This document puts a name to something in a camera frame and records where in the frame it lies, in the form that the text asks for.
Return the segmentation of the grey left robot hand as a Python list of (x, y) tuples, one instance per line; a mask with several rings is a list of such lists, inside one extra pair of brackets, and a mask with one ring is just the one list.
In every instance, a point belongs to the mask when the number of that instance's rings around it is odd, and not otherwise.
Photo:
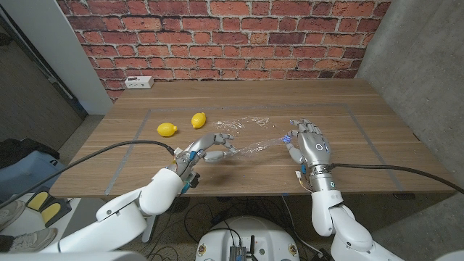
[[(186, 149), (185, 152), (195, 151), (199, 153), (200, 150), (203, 152), (201, 153), (201, 158), (208, 163), (215, 163), (219, 162), (226, 157), (231, 157), (236, 154), (238, 151), (237, 149), (228, 142), (228, 140), (234, 140), (234, 136), (227, 134), (227, 133), (208, 133), (201, 138), (192, 142)], [(227, 151), (210, 151), (207, 152), (207, 149), (210, 148), (212, 145), (220, 145), (222, 144)]]

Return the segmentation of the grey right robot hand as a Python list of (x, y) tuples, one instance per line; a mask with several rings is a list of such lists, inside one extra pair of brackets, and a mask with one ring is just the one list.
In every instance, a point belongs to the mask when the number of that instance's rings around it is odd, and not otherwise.
[(306, 163), (308, 167), (328, 165), (331, 157), (328, 139), (319, 127), (309, 120), (291, 120), (298, 127), (283, 138), (291, 158), (298, 164)]

